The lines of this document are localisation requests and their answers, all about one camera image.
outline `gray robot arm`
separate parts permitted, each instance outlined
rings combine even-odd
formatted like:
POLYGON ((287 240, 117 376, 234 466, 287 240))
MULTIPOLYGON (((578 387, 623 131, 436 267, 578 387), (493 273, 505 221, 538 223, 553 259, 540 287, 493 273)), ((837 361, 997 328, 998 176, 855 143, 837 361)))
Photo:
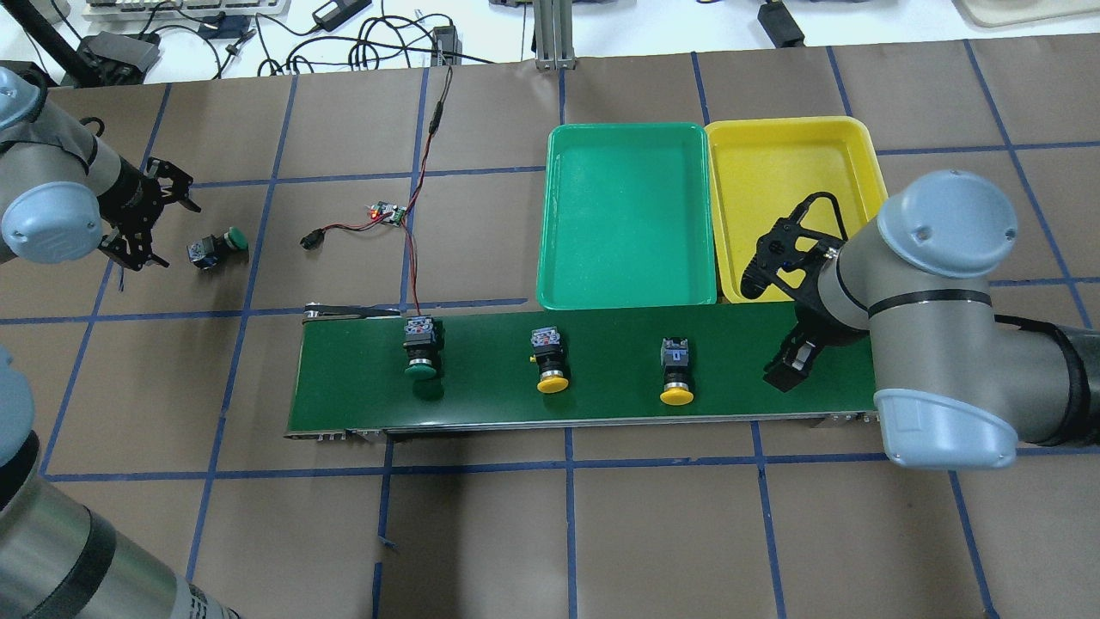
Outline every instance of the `gray robot arm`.
POLYGON ((807 252, 792 240, 806 232, 800 207, 761 237, 741 280, 749 296, 777 283, 795 298, 799 324, 766 380, 791 389, 825 346, 869 335, 883 447, 900 465, 997 468, 1019 441, 1096 442, 1100 334, 993 314, 986 275, 1018 230, 996 186, 926 175, 850 241, 817 232, 807 252), (806 270, 804 283, 782 283, 780 268, 806 270))
POLYGON ((190 184, 157 158, 139 172, 46 100, 45 87, 0 67, 0 263, 14 256, 55 263, 98 247, 135 270, 167 266, 153 252, 153 225, 174 201, 199 210, 190 184))

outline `tiled table surface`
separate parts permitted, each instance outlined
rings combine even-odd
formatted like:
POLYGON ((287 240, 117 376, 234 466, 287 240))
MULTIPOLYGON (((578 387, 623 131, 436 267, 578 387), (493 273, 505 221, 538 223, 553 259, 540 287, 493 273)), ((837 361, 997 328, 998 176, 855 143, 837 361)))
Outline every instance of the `tiled table surface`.
MULTIPOLYGON (((455 69, 414 222, 432 311, 537 308, 546 137, 560 122, 851 113, 888 188, 992 178, 1021 219, 997 309, 1100 317, 1100 37, 584 58, 455 69)), ((386 229, 298 239, 407 199, 437 69, 57 91, 125 156, 197 179, 173 262, 0 268, 0 342, 34 384, 46 476, 249 617, 1093 617, 1097 452, 1011 469, 884 462, 805 422, 280 438, 304 302, 409 301, 386 229), (238 225, 212 273, 185 243, 238 225), (380 540, 384 538, 392 548, 380 540)))

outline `yellow button cap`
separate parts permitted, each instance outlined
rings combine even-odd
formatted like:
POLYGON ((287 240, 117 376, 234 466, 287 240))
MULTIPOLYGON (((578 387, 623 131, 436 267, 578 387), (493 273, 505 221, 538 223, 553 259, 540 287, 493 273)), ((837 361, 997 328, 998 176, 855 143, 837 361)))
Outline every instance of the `yellow button cap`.
POLYGON ((695 395, 682 387, 672 387, 661 394, 661 402, 670 407, 683 407, 690 405, 695 399, 695 395))
POLYGON ((558 394, 569 387, 569 379, 560 376, 552 376, 539 382, 539 391, 542 394, 558 394))

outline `light blue joint cap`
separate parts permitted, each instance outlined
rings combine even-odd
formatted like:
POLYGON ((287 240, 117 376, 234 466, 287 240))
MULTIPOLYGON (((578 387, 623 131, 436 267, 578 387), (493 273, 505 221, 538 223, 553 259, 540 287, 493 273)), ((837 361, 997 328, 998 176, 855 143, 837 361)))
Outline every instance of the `light blue joint cap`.
POLYGON ((34 423, 31 386, 11 369, 11 354, 0 346, 0 466, 15 457, 34 423))
POLYGON ((0 233, 15 255, 31 262, 84 257, 103 237, 99 201, 79 183, 38 185, 12 200, 0 220, 0 233))
POLYGON ((23 119, 38 99, 38 89, 10 69, 0 67, 0 129, 23 119))
POLYGON ((879 232, 910 264, 944 277, 988 274, 1012 251, 1020 226, 997 185, 957 169, 925 174, 891 196, 879 232))
POLYGON ((910 468, 1001 468, 1016 460, 1016 431, 966 402, 912 389, 875 394, 887 457, 910 468))

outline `green platform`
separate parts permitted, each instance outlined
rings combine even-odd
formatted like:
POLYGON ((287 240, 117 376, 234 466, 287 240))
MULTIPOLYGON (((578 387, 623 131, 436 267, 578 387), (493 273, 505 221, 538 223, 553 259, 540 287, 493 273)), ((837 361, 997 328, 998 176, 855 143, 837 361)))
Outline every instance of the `green platform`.
POLYGON ((803 385, 781 394, 762 368, 794 324, 790 302, 695 305, 573 312, 442 317, 442 373, 414 383, 404 319, 304 325, 288 438, 353 432, 437 432, 810 418, 873 409, 867 341, 822 353, 803 385), (529 362, 530 332, 557 327, 566 341, 569 389, 544 396, 529 362), (695 401, 669 407, 662 338, 688 338, 695 401))

